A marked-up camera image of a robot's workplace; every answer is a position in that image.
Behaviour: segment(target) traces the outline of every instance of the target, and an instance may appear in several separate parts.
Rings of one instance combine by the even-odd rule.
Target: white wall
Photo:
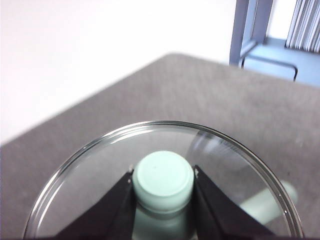
[[[296,0],[273,0],[266,35],[276,39],[287,39]]]
[[[169,52],[229,60],[236,0],[2,0],[1,142]]]

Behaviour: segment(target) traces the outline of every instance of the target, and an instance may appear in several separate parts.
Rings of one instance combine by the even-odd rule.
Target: window blind
[[[320,53],[320,0],[297,0],[287,48]]]

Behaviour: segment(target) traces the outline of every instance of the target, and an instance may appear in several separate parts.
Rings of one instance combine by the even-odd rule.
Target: bottle cap
[[[144,208],[158,214],[170,214],[190,201],[194,172],[179,154],[156,151],[138,163],[132,181],[137,200]]]

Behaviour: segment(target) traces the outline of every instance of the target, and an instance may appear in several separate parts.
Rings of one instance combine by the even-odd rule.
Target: gray tabletop
[[[178,120],[214,128],[250,148],[296,187],[304,232],[320,237],[319,106],[318,88],[164,56],[2,146],[1,236],[23,235],[46,181],[84,144],[127,124]]]

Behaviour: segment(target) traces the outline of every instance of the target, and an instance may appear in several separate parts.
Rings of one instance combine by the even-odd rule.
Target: clear glass dish
[[[24,236],[56,235],[106,194],[129,168],[160,150],[173,151],[192,166],[198,165],[239,206],[267,189],[278,217],[265,226],[279,236],[303,237],[293,202],[261,159],[219,131],[180,121],[135,123],[81,148],[41,191]]]

